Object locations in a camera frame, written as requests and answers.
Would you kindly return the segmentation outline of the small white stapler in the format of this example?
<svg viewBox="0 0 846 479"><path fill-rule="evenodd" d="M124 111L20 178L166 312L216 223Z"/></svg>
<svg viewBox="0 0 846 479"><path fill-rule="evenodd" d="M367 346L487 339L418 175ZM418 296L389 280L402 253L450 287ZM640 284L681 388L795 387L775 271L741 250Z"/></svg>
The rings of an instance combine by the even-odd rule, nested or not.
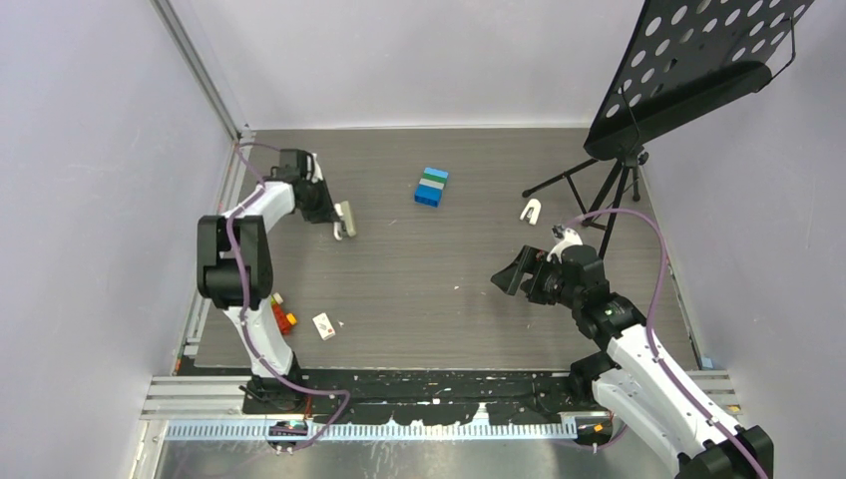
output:
<svg viewBox="0 0 846 479"><path fill-rule="evenodd" d="M535 226L542 211L542 203L534 198L528 199L526 205L519 215L519 220L528 225Z"/></svg>

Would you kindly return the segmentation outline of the olive green white stapler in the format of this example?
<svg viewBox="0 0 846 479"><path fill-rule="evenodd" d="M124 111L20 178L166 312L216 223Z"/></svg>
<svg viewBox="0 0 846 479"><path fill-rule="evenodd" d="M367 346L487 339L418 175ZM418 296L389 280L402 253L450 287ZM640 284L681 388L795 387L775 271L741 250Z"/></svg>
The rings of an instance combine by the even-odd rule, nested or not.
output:
<svg viewBox="0 0 846 479"><path fill-rule="evenodd" d="M352 239L357 236L357 228L349 201L334 205L336 220L333 222L333 235L336 240Z"/></svg>

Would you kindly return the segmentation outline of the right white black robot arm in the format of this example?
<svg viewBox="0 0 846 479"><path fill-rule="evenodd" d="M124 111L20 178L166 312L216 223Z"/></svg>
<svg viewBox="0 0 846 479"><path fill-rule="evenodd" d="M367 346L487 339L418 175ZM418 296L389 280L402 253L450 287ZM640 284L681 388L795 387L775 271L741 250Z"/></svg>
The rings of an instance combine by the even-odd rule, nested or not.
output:
<svg viewBox="0 0 846 479"><path fill-rule="evenodd" d="M647 327L645 315L612 291L603 260L589 245L552 251L529 245L491 282L503 293L568 308L598 352L575 361L570 396L618 417L665 464L673 478L771 478L774 444L707 396Z"/></svg>

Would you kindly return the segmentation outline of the white staples box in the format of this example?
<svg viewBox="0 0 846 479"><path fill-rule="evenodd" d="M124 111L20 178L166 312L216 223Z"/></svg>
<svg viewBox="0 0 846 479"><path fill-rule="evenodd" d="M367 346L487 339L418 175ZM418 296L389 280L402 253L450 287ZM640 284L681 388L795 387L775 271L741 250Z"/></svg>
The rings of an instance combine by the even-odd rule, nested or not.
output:
<svg viewBox="0 0 846 479"><path fill-rule="evenodd" d="M325 312L316 315L312 322L322 340L328 340L335 336L335 327Z"/></svg>

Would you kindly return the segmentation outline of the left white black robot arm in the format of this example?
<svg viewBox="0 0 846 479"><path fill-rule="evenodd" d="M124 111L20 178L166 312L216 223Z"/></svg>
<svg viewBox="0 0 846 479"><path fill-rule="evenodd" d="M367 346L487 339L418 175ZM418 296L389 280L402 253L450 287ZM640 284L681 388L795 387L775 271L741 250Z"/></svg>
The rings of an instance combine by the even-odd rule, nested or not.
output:
<svg viewBox="0 0 846 479"><path fill-rule="evenodd" d="M258 175L253 191L232 209L199 219L197 288L230 319L249 355L250 392L267 392L279 411L292 413L314 389L304 386L291 347L271 304L274 272L268 232L294 212L313 224L337 224L343 216L331 198L315 154L278 150L278 162Z"/></svg>

